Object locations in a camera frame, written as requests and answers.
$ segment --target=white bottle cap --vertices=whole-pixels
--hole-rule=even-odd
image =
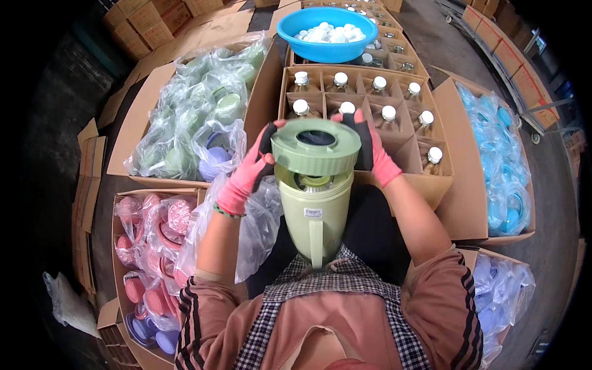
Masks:
[[[372,86],[374,86],[378,89],[384,89],[385,87],[387,87],[387,80],[385,80],[384,77],[378,76],[372,82]]]
[[[419,83],[417,82],[412,82],[409,84],[409,91],[414,93],[415,95],[419,94],[421,89],[422,87],[419,86]]]
[[[435,165],[440,163],[440,160],[442,159],[442,151],[440,150],[440,148],[436,146],[431,147],[429,152],[427,153],[427,159]]]
[[[355,111],[356,111],[356,107],[354,106],[353,103],[351,103],[349,101],[344,101],[343,103],[341,103],[341,107],[339,107],[339,112],[341,114],[346,114],[346,113],[353,114]]]
[[[336,85],[345,85],[348,82],[348,76],[343,72],[337,72],[335,73],[335,78],[333,79],[333,82]]]
[[[397,111],[395,107],[391,107],[390,105],[385,105],[382,108],[382,117],[388,121],[394,121],[395,117],[397,116]]]
[[[370,53],[362,54],[362,61],[364,63],[371,63],[372,62],[372,55]]]
[[[298,99],[292,105],[292,109],[297,114],[304,114],[308,111],[308,103],[304,99]]]
[[[432,124],[432,122],[434,122],[434,115],[430,111],[423,111],[419,115],[419,121],[422,123],[422,125],[429,126]]]
[[[294,77],[296,78],[296,83],[299,83],[300,85],[308,83],[308,73],[305,71],[296,72]]]

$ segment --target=person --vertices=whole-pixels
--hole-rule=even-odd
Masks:
[[[356,129],[368,126],[371,143],[362,140],[361,151],[371,152],[384,194],[371,185],[353,190],[343,244],[320,271],[296,252],[282,219],[270,256],[247,280],[251,299],[241,303],[233,289],[240,216],[272,173],[269,141],[285,121],[264,128],[220,192],[180,293],[176,368],[479,368],[471,272],[374,125],[360,110],[353,118]]]

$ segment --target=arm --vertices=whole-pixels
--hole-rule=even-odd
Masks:
[[[336,114],[331,117],[331,120],[341,122],[343,115]],[[423,197],[405,177],[399,176],[403,171],[385,152],[374,125],[364,120],[361,110],[355,112],[353,120],[356,131],[363,131],[358,129],[358,125],[368,127],[372,142],[362,141],[362,150],[372,153],[372,174],[384,188],[387,199],[394,209],[401,235],[414,265],[419,266],[449,249],[451,241],[444,226]]]
[[[275,121],[261,130],[239,167],[220,191],[216,203],[227,214],[213,212],[200,245],[196,270],[213,274],[227,284],[234,283],[240,218],[232,216],[244,215],[247,198],[257,190],[263,176],[273,173],[275,160],[271,154],[271,135],[285,123]]]

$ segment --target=green lid in plastic bag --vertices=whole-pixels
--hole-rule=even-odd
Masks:
[[[356,131],[321,118],[288,120],[271,137],[275,162],[291,172],[310,176],[352,171],[361,146]]]

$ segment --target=pink glove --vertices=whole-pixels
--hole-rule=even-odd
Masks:
[[[351,120],[351,114],[334,114],[331,116],[331,120],[335,122],[343,122],[346,124],[348,121]],[[395,177],[400,175],[403,171],[392,161],[391,157],[385,152],[384,148],[382,147],[382,141],[380,140],[380,135],[377,133],[376,129],[374,128],[373,124],[368,124],[366,120],[364,120],[364,114],[361,109],[356,110],[353,114],[353,122],[355,126],[353,127],[358,134],[360,134],[360,138],[362,139],[362,148],[360,150],[360,155],[372,155],[372,174],[374,178],[380,183],[380,185],[384,188],[387,186],[389,182],[392,181]],[[367,143],[364,140],[364,132],[368,130],[370,133],[370,138],[372,143]]]
[[[271,154],[271,135],[286,124],[285,120],[268,123],[257,136],[243,161],[224,184],[216,203],[231,215],[243,215],[244,203],[257,191],[263,176],[274,172],[275,159]]]

